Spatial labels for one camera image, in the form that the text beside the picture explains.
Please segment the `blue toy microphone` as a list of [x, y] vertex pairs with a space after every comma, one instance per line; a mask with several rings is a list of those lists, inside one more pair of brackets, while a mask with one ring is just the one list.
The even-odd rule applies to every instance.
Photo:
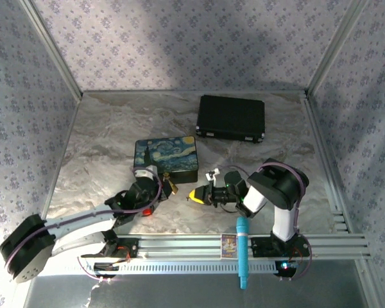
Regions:
[[240, 288], [245, 290], [248, 283], [248, 233], [249, 222], [245, 217], [238, 217], [236, 223], [237, 232], [237, 260]]

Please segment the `aluminium side rail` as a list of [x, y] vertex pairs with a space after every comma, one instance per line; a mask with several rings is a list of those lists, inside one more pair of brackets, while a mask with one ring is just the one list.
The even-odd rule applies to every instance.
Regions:
[[355, 230], [348, 215], [343, 191], [338, 184], [336, 170], [333, 169], [332, 164], [330, 163], [330, 151], [324, 143], [323, 134], [318, 123], [316, 112], [314, 111], [314, 106], [306, 93], [303, 93], [300, 97], [313, 135], [318, 163], [320, 165], [325, 191], [329, 200], [329, 206], [334, 216], [334, 229], [337, 233], [352, 234]]

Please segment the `small picture card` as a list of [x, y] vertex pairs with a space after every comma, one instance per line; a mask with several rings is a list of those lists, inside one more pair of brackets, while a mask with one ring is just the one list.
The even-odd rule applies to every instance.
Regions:
[[237, 236], [235, 234], [221, 234], [221, 258], [237, 259]]

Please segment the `aluminium corner post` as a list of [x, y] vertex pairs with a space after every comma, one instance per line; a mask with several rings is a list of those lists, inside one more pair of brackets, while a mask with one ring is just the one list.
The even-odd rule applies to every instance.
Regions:
[[360, 15], [365, 9], [365, 6], [369, 2], [370, 0], [350, 0], [346, 12], [340, 20], [340, 23], [336, 28], [334, 35], [330, 39], [329, 44], [323, 54], [323, 57], [319, 62], [319, 65], [317, 66], [305, 90], [305, 96], [307, 98], [313, 96], [319, 89], [320, 85], [328, 74], [332, 64], [334, 63], [336, 57], [341, 51], [341, 48], [347, 41], [350, 32], [353, 30], [356, 22], [358, 21]]
[[35, 28], [38, 36], [43, 43], [48, 55], [52, 59], [54, 65], [61, 74], [62, 79], [69, 88], [71, 94], [76, 101], [81, 101], [83, 93], [81, 92], [74, 76], [64, 60], [60, 49], [58, 48], [55, 40], [53, 39], [50, 31], [48, 30], [44, 19], [41, 17], [37, 7], [33, 0], [17, 0], [23, 10], [25, 11], [32, 26]]

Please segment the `starry night painted box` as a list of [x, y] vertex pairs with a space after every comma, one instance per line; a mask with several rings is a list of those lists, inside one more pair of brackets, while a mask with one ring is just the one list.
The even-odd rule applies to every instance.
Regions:
[[198, 181], [198, 154], [193, 136], [143, 139], [135, 142], [135, 167], [157, 167], [159, 176], [169, 175], [174, 184]]

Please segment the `aluminium mounting rail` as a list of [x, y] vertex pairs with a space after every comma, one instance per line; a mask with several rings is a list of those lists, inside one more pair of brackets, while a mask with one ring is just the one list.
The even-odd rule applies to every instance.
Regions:
[[[107, 241], [117, 238], [136, 238], [139, 240], [136, 258], [147, 260], [221, 258], [221, 234], [107, 236], [100, 232], [70, 243], [58, 243], [51, 255], [53, 257], [61, 254], [77, 257], [86, 253], [97, 253]], [[315, 259], [369, 259], [371, 257], [366, 238], [362, 234], [314, 234], [302, 238], [307, 242], [309, 251]]]

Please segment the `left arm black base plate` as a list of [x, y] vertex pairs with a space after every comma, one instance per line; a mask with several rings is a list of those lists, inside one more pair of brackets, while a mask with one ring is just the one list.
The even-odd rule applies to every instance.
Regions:
[[117, 238], [109, 240], [97, 253], [86, 253], [84, 258], [111, 257], [118, 259], [136, 258], [139, 249], [139, 240], [136, 238]]

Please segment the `left control board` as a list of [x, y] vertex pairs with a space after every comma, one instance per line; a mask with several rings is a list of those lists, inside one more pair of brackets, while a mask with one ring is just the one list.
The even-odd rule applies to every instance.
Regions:
[[118, 271], [119, 266], [113, 263], [95, 262], [93, 266], [93, 272], [98, 278], [114, 278]]

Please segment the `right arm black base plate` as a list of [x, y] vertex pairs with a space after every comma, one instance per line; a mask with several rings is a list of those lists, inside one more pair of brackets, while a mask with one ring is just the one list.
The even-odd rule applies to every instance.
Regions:
[[309, 257], [310, 251], [305, 239], [295, 237], [283, 242], [275, 237], [251, 238], [253, 257]]

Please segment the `black hard case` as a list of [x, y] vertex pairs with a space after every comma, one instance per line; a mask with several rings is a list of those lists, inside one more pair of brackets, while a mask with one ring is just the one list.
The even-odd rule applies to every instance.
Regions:
[[200, 98], [195, 130], [200, 137], [261, 143], [266, 133], [265, 103], [204, 95]]

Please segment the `brass padlock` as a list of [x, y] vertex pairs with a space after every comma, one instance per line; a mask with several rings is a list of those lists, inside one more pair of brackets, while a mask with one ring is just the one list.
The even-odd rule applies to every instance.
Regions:
[[171, 193], [175, 195], [178, 192], [178, 187], [172, 182], [170, 174], [169, 173], [164, 173], [163, 174], [163, 179], [165, 179], [169, 183], [169, 186], [171, 187], [171, 190], [172, 190]]

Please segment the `right control board with LED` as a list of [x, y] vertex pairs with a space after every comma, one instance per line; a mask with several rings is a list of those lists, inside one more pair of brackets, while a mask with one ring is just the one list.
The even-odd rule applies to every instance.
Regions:
[[277, 270], [275, 276], [291, 280], [297, 271], [298, 263], [296, 261], [276, 261], [275, 267]]

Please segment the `grey metal panel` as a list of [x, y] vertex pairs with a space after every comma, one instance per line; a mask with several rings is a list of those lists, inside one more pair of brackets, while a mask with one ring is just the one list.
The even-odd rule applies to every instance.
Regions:
[[23, 308], [368, 308], [352, 283], [252, 275], [135, 275], [97, 284], [86, 276], [35, 279]]

